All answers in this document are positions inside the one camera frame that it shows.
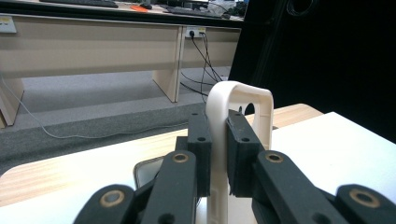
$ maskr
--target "white cable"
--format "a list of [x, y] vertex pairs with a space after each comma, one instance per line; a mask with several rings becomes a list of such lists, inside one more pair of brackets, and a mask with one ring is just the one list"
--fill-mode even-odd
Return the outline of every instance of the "white cable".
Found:
[[118, 134], [136, 134], [136, 133], [144, 133], [147, 131], [151, 131], [151, 130], [155, 130], [155, 129], [163, 129], [163, 128], [174, 128], [174, 127], [178, 127], [178, 126], [182, 126], [185, 124], [188, 124], [188, 122], [184, 122], [184, 123], [179, 123], [176, 125], [164, 125], [164, 126], [157, 126], [157, 127], [153, 127], [153, 128], [147, 128], [141, 131], [137, 131], [137, 132], [133, 132], [133, 133], [113, 133], [113, 134], [109, 134], [109, 135], [103, 135], [103, 136], [84, 136], [84, 135], [67, 135], [67, 136], [57, 136], [53, 133], [50, 133], [47, 131], [47, 129], [44, 127], [43, 123], [41, 122], [41, 120], [39, 120], [35, 115], [33, 115], [30, 110], [26, 107], [26, 105], [20, 100], [20, 98], [12, 91], [12, 89], [8, 86], [8, 84], [4, 81], [3, 79], [3, 75], [0, 74], [0, 78], [4, 84], [4, 86], [8, 89], [8, 91], [12, 94], [12, 96], [15, 97], [15, 99], [17, 99], [17, 101], [21, 104], [21, 106], [23, 106], [23, 108], [27, 111], [27, 113], [32, 116], [33, 119], [35, 119], [35, 121], [38, 123], [38, 125], [40, 125], [41, 129], [44, 131], [44, 133], [46, 133], [47, 135], [53, 137], [53, 138], [58, 138], [58, 139], [66, 139], [66, 138], [86, 138], [86, 139], [98, 139], [98, 138], [107, 138], [110, 136], [114, 136], [114, 135], [118, 135]]

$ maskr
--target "white handle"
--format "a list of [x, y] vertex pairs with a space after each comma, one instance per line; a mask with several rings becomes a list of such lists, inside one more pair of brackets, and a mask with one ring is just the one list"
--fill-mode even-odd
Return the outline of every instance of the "white handle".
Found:
[[212, 134], [210, 197], [207, 201], [207, 223], [228, 223], [227, 133], [229, 109], [243, 111], [254, 104], [253, 130], [265, 149], [271, 148], [274, 114], [272, 93], [236, 81], [223, 81], [210, 91], [206, 102], [206, 115]]

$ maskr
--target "keyboard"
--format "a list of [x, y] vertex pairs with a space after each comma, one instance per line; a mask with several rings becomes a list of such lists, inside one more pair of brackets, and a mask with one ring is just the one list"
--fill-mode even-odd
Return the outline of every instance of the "keyboard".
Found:
[[208, 18], [218, 18], [221, 19], [221, 16], [211, 12], [203, 12], [197, 10], [189, 10], [183, 8], [167, 8], [168, 12], [177, 15], [186, 15], [186, 16], [197, 16], [197, 17], [208, 17]]
[[119, 7], [114, 2], [103, 0], [39, 0], [45, 3], [59, 3], [67, 5], [78, 5], [88, 7]]

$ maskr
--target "power outlet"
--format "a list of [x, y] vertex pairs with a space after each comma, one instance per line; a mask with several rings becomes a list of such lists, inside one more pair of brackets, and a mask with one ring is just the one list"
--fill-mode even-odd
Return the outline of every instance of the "power outlet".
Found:
[[12, 20], [12, 17], [0, 15], [0, 33], [17, 33], [17, 29], [15, 29], [15, 24]]
[[194, 32], [194, 38], [202, 37], [200, 33], [206, 34], [206, 28], [202, 26], [188, 26], [186, 29], [186, 37], [191, 38], [190, 31]]

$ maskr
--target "floor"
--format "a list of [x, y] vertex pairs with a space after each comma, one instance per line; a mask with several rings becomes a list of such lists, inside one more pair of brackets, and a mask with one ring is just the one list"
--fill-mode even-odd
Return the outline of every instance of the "floor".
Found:
[[[230, 73], [230, 67], [214, 69], [223, 79]], [[183, 74], [201, 81], [203, 69]], [[199, 83], [185, 77], [181, 82], [201, 91]], [[204, 82], [215, 83], [209, 75]], [[0, 130], [0, 175], [18, 164], [186, 128], [191, 112], [205, 110], [205, 97], [183, 86], [179, 101], [171, 103], [150, 71], [25, 78], [23, 84], [22, 102], [35, 119], [20, 106], [15, 124]], [[202, 92], [210, 89], [202, 85]]]

